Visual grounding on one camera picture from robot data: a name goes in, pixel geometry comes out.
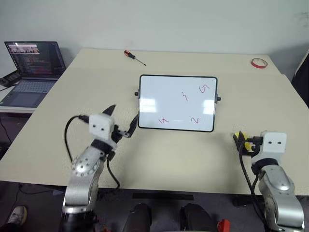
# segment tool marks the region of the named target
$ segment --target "laptop screen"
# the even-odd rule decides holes
[[[59,78],[66,67],[57,42],[4,42],[22,77]]]

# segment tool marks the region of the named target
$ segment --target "white wall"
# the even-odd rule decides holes
[[[58,41],[69,64],[83,47],[269,54],[289,79],[309,48],[309,0],[0,0],[4,41]]]

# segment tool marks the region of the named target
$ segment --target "screwdriver handle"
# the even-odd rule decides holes
[[[135,55],[133,55],[132,53],[130,53],[128,50],[125,51],[125,55],[126,55],[127,57],[132,58],[132,59],[135,59]]]

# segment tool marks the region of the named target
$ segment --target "whiteboard frame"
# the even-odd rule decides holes
[[[185,130],[185,129],[170,129],[170,128],[155,128],[155,127],[141,127],[140,126],[140,85],[139,85],[139,116],[138,116],[138,126],[142,129],[156,129],[156,130],[170,130],[170,131],[197,131],[197,132],[213,132],[214,131],[214,118],[216,115],[216,105],[217,105],[217,88],[218,88],[218,78],[215,76],[179,76],[179,75],[156,75],[156,74],[142,74],[140,75],[140,82],[142,76],[166,76],[166,77],[194,77],[194,78],[214,78],[216,80],[216,89],[214,94],[214,108],[213,108],[213,119],[212,119],[212,130]]]

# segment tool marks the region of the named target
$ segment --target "laptop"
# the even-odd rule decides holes
[[[0,106],[36,108],[66,67],[57,42],[4,42],[21,81]]]

